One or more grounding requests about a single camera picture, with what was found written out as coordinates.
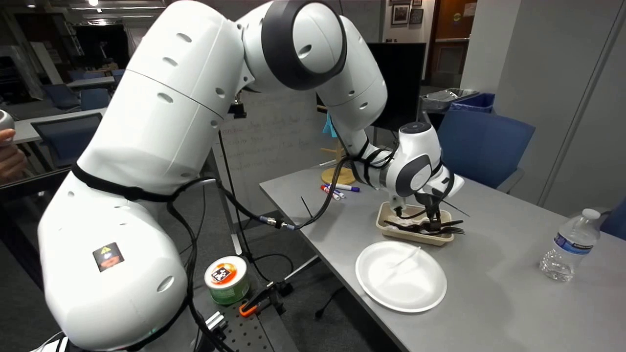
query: green can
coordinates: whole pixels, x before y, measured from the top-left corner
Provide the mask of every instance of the green can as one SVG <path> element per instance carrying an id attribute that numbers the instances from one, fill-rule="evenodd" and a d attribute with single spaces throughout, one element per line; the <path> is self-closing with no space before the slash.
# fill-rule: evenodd
<path id="1" fill-rule="evenodd" d="M 227 306 L 240 301 L 250 290 L 248 264 L 237 256 L 218 259 L 209 265 L 204 282 L 217 304 Z"/>

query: finger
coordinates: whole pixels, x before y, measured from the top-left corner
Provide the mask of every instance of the finger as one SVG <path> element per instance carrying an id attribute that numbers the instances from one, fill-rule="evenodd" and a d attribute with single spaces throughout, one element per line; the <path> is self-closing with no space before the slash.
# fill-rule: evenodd
<path id="1" fill-rule="evenodd" d="M 13 144 L 8 145 L 6 147 L 0 147 L 0 162 L 2 162 L 4 159 L 9 158 L 11 155 L 17 152 L 18 152 L 18 148 Z"/>
<path id="2" fill-rule="evenodd" d="M 26 157 L 24 156 L 24 153 L 21 150 L 18 150 L 18 152 L 12 155 L 10 158 L 0 162 L 0 177 L 6 178 L 5 173 L 8 170 L 25 160 Z"/>
<path id="3" fill-rule="evenodd" d="M 3 174 L 3 177 L 4 175 L 6 175 L 5 178 L 8 181 L 15 181 L 17 179 L 20 179 L 26 166 L 27 162 L 26 159 L 24 159 L 16 165 L 13 165 L 13 167 L 11 167 L 9 170 L 7 170 L 6 173 Z"/>
<path id="4" fill-rule="evenodd" d="M 7 128 L 6 130 L 0 130 L 0 141 L 9 139 L 13 136 L 15 136 L 15 130 L 12 130 L 10 128 Z"/>

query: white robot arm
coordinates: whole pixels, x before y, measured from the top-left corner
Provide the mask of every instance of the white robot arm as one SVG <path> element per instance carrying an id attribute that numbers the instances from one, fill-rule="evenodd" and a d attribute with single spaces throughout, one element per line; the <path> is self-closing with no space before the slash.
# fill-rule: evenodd
<path id="1" fill-rule="evenodd" d="M 393 157 L 369 144 L 363 128 L 387 92 L 350 20 L 316 2 L 273 1 L 236 22 L 199 2 L 174 2 L 143 37 L 98 131 L 39 223 L 46 302 L 74 344 L 193 351 L 186 272 L 155 220 L 157 203 L 197 177 L 244 87 L 316 89 L 356 174 L 398 205 L 417 191 L 446 188 L 449 172 L 438 167 L 429 125 L 403 127 Z M 368 157 L 387 164 L 368 167 L 360 161 Z"/>

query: white paper plate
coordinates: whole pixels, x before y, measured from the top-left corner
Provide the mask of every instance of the white paper plate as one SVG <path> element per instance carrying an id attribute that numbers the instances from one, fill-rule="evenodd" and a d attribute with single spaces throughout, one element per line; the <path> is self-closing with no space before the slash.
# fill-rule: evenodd
<path id="1" fill-rule="evenodd" d="M 373 300 L 405 313 L 435 307 L 448 289 L 446 274 L 433 257 L 396 241 L 365 248 L 356 260 L 356 277 Z"/>

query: blue recycling bin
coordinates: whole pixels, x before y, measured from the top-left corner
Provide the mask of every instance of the blue recycling bin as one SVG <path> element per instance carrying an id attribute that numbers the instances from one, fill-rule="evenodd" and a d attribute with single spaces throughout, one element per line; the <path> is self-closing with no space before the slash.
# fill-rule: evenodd
<path id="1" fill-rule="evenodd" d="M 450 110 L 466 110 L 478 111 L 482 113 L 491 113 L 493 110 L 493 101 L 496 95 L 491 93 L 480 93 L 465 99 L 459 99 L 450 104 Z"/>

